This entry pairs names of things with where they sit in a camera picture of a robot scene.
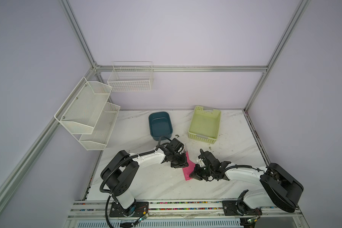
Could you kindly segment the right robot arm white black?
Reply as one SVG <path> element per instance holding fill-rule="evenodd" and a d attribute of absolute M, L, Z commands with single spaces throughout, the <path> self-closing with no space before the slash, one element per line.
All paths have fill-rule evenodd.
<path fill-rule="evenodd" d="M 221 162 L 211 152 L 203 150 L 189 177 L 199 181 L 243 181 L 259 186 L 256 191 L 244 190 L 232 206 L 226 206 L 240 216 L 259 213 L 262 207 L 278 207 L 293 213 L 304 191 L 303 185 L 277 163 L 266 167 L 238 165 Z"/>

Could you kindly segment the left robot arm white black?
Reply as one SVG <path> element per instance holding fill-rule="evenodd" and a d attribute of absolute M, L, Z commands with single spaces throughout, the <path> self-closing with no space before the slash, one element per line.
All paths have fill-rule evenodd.
<path fill-rule="evenodd" d="M 120 212 L 130 217 L 136 212 L 137 201 L 129 188 L 140 168 L 155 164 L 170 163 L 171 168 L 188 167 L 185 146 L 177 138 L 160 137 L 157 145 L 150 151 L 130 154 L 119 151 L 110 163 L 102 170 L 101 193 L 109 194 Z"/>

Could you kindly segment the pink paper napkin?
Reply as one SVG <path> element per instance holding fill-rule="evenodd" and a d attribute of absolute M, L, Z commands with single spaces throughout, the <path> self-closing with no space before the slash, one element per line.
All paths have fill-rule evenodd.
<path fill-rule="evenodd" d="M 189 158 L 189 153 L 188 153 L 188 152 L 186 152 L 185 155 L 186 155 L 186 158 L 187 158 L 187 164 L 188 164 L 188 166 L 182 168 L 182 171 L 183 171 L 185 180 L 186 180 L 186 181 L 189 181 L 189 180 L 192 179 L 192 178 L 190 177 L 190 174 L 194 171 L 194 168 L 195 168 L 195 165 L 196 165 L 196 164 L 190 160 L 190 158 Z"/>

